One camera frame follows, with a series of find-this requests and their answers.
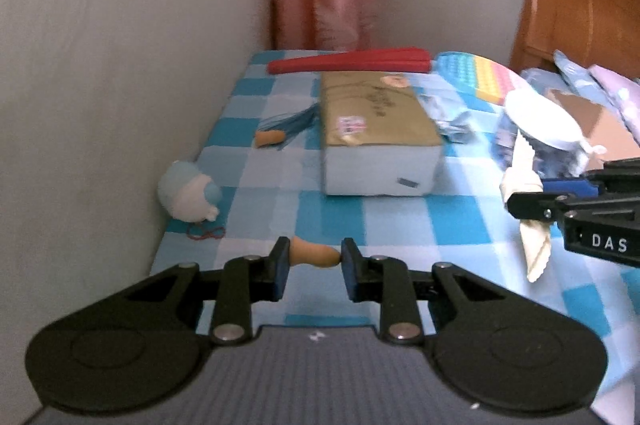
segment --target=box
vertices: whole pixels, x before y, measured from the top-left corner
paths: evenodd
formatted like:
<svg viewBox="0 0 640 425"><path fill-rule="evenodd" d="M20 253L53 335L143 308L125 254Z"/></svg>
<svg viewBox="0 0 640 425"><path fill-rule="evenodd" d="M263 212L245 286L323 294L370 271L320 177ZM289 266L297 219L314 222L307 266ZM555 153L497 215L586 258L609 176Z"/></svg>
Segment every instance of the box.
<svg viewBox="0 0 640 425"><path fill-rule="evenodd" d="M404 75L324 72L320 109L326 194L422 196L431 191L442 140Z"/></svg>
<svg viewBox="0 0 640 425"><path fill-rule="evenodd" d="M603 161L640 157L640 146L631 133L605 107L557 89L548 90L545 96L578 122L582 134L592 147L602 145L607 149L600 156L592 156L586 170L602 169Z"/></svg>

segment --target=blue and white plush ball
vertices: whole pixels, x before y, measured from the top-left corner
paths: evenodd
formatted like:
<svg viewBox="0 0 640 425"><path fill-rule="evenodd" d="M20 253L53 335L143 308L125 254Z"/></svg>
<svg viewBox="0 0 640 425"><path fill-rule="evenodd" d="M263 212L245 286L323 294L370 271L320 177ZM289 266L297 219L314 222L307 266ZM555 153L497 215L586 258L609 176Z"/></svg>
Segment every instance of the blue and white plush ball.
<svg viewBox="0 0 640 425"><path fill-rule="evenodd" d="M222 193L193 163L175 161L160 178L158 198L174 219L199 223L216 220Z"/></svg>

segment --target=blue and white tablecloth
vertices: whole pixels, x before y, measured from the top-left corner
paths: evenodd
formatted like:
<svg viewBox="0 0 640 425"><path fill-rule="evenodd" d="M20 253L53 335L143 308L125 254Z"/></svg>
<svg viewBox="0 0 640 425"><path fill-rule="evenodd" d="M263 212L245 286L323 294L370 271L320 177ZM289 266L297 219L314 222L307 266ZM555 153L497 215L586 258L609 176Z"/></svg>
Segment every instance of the blue and white tablecloth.
<svg viewBox="0 0 640 425"><path fill-rule="evenodd" d="M222 189L215 226L224 226L226 234L220 240L193 241L184 223L171 221L152 273L189 261L198 262L201 270L222 268L235 257L268 254L281 235L332 246L352 237L364 255L397 257L424 271L434 262L449 261L568 314L606 344L609 369L601 391L628 375L640 359L640 270L567 252L554 228L545 272L537 282L527 281L518 222L502 207L502 171L489 154L500 107L460 94L473 110L475 140L445 145L436 186L424 198L324 196L318 128L300 134L281 151L252 148L261 119L298 112L318 101L318 73L270 76L267 63L316 54L254 56L197 160ZM434 75L409 77L418 91L452 89ZM207 303L199 332L208 329L212 306ZM426 302L420 310L425 331L433 332ZM376 304L348 300L339 267L299 265L289 273L281 302L254 305L254 325L375 324L378 311Z"/></svg>

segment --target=screw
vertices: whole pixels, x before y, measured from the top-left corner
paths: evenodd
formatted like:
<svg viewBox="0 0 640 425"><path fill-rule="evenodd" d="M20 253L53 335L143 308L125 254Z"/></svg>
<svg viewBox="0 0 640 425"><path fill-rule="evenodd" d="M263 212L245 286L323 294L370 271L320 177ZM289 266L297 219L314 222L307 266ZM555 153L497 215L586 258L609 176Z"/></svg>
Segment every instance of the screw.
<svg viewBox="0 0 640 425"><path fill-rule="evenodd" d="M420 335L420 328L410 322L398 322L389 326L389 334L397 340L411 340Z"/></svg>
<svg viewBox="0 0 640 425"><path fill-rule="evenodd" d="M222 342L236 341L244 337L244 329L238 324L221 324L213 330L213 336Z"/></svg>

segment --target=brown cardboard piece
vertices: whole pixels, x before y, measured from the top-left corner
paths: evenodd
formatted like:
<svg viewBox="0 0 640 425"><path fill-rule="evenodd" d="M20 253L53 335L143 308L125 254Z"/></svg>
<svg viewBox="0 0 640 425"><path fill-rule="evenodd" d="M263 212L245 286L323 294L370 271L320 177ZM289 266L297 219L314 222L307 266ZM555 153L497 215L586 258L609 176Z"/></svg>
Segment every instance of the brown cardboard piece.
<svg viewBox="0 0 640 425"><path fill-rule="evenodd" d="M626 127L605 107L557 89L548 90L545 96L564 108L578 122L582 134L592 147L602 145L607 149L606 153L589 160L587 170L602 169L603 161L640 158L640 146Z"/></svg>

